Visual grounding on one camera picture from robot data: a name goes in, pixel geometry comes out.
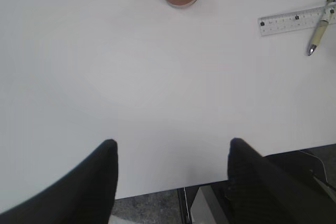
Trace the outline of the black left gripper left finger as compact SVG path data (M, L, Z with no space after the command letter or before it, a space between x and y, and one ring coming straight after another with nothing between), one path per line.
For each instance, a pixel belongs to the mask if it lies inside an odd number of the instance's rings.
M118 146L103 141L60 180L1 214L1 223L108 223L119 177Z

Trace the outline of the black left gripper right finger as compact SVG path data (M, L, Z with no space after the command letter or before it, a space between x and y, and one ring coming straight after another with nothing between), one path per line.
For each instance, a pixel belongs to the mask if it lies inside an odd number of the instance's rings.
M261 156L234 138L227 176L234 223L335 223L335 188L313 155Z

